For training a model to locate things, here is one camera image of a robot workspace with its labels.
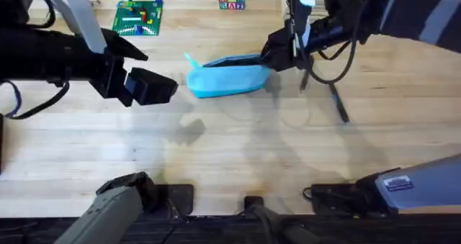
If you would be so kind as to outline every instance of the blue cloth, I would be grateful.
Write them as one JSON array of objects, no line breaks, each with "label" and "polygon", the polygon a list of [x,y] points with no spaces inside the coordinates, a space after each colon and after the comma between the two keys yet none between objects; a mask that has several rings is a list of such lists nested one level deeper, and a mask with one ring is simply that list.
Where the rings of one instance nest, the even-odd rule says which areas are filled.
[{"label": "blue cloth", "polygon": [[205,65],[199,65],[184,54],[192,65],[187,74],[186,85],[198,98],[228,96],[260,89],[266,83],[270,68],[263,65],[230,65],[213,67],[226,60],[245,60],[257,54],[229,56]]}]

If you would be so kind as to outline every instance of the wooden table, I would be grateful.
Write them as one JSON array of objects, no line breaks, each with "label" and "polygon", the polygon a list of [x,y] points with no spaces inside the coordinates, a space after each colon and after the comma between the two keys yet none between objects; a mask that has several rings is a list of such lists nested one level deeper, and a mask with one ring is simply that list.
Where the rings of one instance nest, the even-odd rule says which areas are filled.
[{"label": "wooden table", "polygon": [[[96,6],[102,27],[111,27],[115,4]],[[165,0],[160,36],[128,38],[149,61],[127,60],[126,68],[176,79],[181,86],[171,103],[124,108],[73,82],[54,107],[7,121],[0,217],[79,216],[105,181],[135,171],[159,183],[194,184],[194,214],[233,214],[249,194],[264,196],[277,212],[311,213],[300,192],[313,183],[353,181],[461,152],[461,58],[420,42],[374,36],[358,48],[337,84],[349,125],[326,86],[312,81],[298,92],[302,73],[294,69],[273,73],[265,89],[250,94],[195,98],[184,85],[190,67],[183,53],[201,63],[258,53],[282,26],[279,6],[247,0],[247,10],[232,12],[219,10],[217,0]],[[46,13],[35,1],[32,21]],[[53,29],[68,31],[62,19]],[[320,60],[317,70],[335,76],[346,57]],[[45,82],[19,86],[23,109],[57,90]],[[6,86],[0,97],[2,110],[13,106]]]}]

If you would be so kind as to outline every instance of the black cable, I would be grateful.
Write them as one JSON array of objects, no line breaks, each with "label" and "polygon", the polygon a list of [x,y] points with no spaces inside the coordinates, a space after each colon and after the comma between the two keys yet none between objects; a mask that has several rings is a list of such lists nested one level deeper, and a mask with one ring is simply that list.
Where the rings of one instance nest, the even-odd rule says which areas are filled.
[{"label": "black cable", "polygon": [[269,220],[263,214],[260,214],[257,210],[254,210],[253,214],[256,215],[262,222],[262,227],[264,228],[264,234],[266,235],[267,244],[274,244],[274,232],[271,229]]},{"label": "black cable", "polygon": [[309,196],[309,195],[307,194],[308,191],[310,191],[310,187],[304,188],[304,189],[303,189],[303,192],[302,192],[302,195],[303,195],[304,199],[306,199],[306,200],[308,200],[309,202],[311,202],[311,201],[312,201],[312,196]]},{"label": "black cable", "polygon": [[24,114],[18,115],[18,116],[13,116],[9,117],[10,119],[27,119],[31,117],[34,114],[37,114],[38,112],[43,111],[44,109],[47,109],[48,107],[51,107],[52,105],[56,104],[59,100],[63,98],[64,95],[66,95],[67,91],[70,88],[69,82],[65,82],[63,88],[52,98],[47,100],[46,102],[37,105],[36,107],[32,108],[31,110],[25,112]]},{"label": "black cable", "polygon": [[166,241],[168,241],[168,239],[170,238],[171,234],[173,234],[173,232],[182,224],[183,222],[180,222],[178,224],[176,224],[175,226],[173,226],[171,228],[171,230],[165,235],[165,237],[163,238],[163,240],[160,242],[160,244],[165,244]]},{"label": "black cable", "polygon": [[337,57],[340,56],[341,53],[344,52],[344,50],[351,44],[351,41],[345,42],[331,57],[328,57],[322,50],[318,51],[318,54],[324,59],[324,60],[334,60]]},{"label": "black cable", "polygon": [[[368,3],[370,2],[370,0],[365,0],[362,4],[362,6],[360,7],[359,9],[359,13],[357,15],[357,19],[355,20],[355,23],[354,23],[354,31],[352,33],[352,39],[351,39],[351,42],[352,42],[352,45],[351,45],[351,52],[349,54],[349,59],[347,60],[347,63],[346,63],[346,66],[344,67],[344,70],[339,74],[339,76],[337,76],[336,78],[334,79],[331,79],[331,80],[326,80],[326,79],[323,79],[321,78],[320,76],[318,76],[313,70],[310,70],[310,74],[312,75],[312,77],[320,82],[320,83],[324,83],[324,84],[332,84],[332,83],[336,83],[338,81],[340,81],[348,72],[349,72],[349,69],[351,68],[351,65],[352,65],[352,62],[354,61],[354,56],[355,56],[355,48],[357,46],[357,37],[358,37],[358,34],[359,34],[359,26],[360,26],[360,22],[362,21],[362,15],[363,15],[363,12],[365,10],[365,7],[368,5]],[[304,42],[303,42],[303,36],[298,34],[297,35],[297,40],[299,42],[299,45],[304,45]],[[303,49],[300,50],[301,52],[301,58],[303,59],[304,63],[307,65],[309,63],[308,61],[308,58],[307,56],[305,55],[305,52]]]},{"label": "black cable", "polygon": [[19,111],[19,109],[21,108],[21,105],[22,105],[21,92],[19,91],[18,87],[13,82],[7,81],[7,80],[0,81],[0,85],[2,85],[3,83],[9,83],[10,85],[12,85],[13,90],[14,90],[14,96],[16,98],[16,107],[13,109],[13,111],[5,114],[5,117],[10,118],[10,119],[16,119],[16,120],[27,119],[27,118],[31,117],[32,115],[37,114],[38,112],[41,112],[44,109],[47,109],[48,107],[53,106],[59,100],[61,100],[64,95],[66,95],[67,91],[70,88],[70,84],[67,81],[67,82],[64,83],[63,88],[55,96],[53,96],[51,99],[47,100],[46,102],[44,102],[42,104],[39,104],[38,106],[36,106],[36,107],[32,108],[31,110],[25,112],[24,114],[16,115],[16,113]]},{"label": "black cable", "polygon": [[51,0],[43,0],[48,6],[48,14],[49,18],[44,24],[26,24],[28,27],[35,28],[35,29],[44,29],[51,27],[56,21],[56,14],[53,8],[53,3]]}]

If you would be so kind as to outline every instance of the sticker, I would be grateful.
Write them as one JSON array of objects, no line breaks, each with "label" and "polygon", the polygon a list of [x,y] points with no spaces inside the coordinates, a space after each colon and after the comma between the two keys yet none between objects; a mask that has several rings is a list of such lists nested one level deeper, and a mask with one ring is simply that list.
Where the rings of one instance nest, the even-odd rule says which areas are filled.
[{"label": "sticker", "polygon": [[400,191],[413,188],[413,183],[411,183],[408,176],[398,176],[391,179],[385,179],[382,182],[388,191]]}]

